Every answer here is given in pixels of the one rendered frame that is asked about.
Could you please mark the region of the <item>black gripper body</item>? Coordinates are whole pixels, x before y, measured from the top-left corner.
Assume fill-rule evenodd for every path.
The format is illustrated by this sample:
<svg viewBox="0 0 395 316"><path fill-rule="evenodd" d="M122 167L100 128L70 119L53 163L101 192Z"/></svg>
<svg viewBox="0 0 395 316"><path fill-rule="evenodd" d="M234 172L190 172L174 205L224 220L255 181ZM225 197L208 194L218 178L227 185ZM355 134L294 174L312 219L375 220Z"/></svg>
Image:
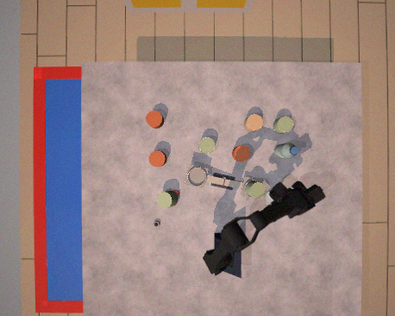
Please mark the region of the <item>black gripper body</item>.
<svg viewBox="0 0 395 316"><path fill-rule="evenodd" d="M292 188L294 189L294 188L301 188L303 191L305 191L306 190L306 187L303 185L303 183L302 182L300 182L300 181L296 181L293 185L292 185ZM291 189L291 190L293 190L293 189ZM291 191L290 190L290 191ZM272 205L268 205L265 209L267 209L268 207L271 207ZM264 210L265 210L264 209Z"/></svg>

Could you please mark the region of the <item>white round dish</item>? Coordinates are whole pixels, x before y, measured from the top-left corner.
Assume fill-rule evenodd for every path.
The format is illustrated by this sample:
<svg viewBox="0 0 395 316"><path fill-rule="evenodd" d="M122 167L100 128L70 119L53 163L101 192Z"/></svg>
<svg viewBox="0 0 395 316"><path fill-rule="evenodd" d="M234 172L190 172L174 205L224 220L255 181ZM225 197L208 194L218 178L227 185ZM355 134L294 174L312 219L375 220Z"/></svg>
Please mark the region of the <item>white round dish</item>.
<svg viewBox="0 0 395 316"><path fill-rule="evenodd" d="M273 199L269 196L269 192L271 191L272 189L270 189L267 193L266 193L266 196L265 196L265 201L266 201L266 204L267 205L271 205L271 203L273 202Z"/></svg>

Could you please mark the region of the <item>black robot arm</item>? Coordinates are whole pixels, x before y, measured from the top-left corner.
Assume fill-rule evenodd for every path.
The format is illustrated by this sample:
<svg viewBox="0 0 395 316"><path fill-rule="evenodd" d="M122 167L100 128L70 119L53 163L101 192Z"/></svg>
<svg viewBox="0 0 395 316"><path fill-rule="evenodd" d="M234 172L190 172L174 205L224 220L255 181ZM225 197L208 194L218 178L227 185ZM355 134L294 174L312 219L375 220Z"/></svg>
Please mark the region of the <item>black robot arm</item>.
<svg viewBox="0 0 395 316"><path fill-rule="evenodd" d="M313 185L305 191L301 188L294 188L290 191L282 182L279 182L269 193L273 200L279 202L278 204L261 212L256 211L248 217L234 218L224 225L220 234L222 241L215 250L207 250L203 256L211 274L218 275L226 267L233 267L235 252L244 250L255 243L260 231L264 230L269 224L286 215L289 219L300 216L326 198L323 189L317 185ZM250 219L256 229L251 242L237 223L243 219Z"/></svg>

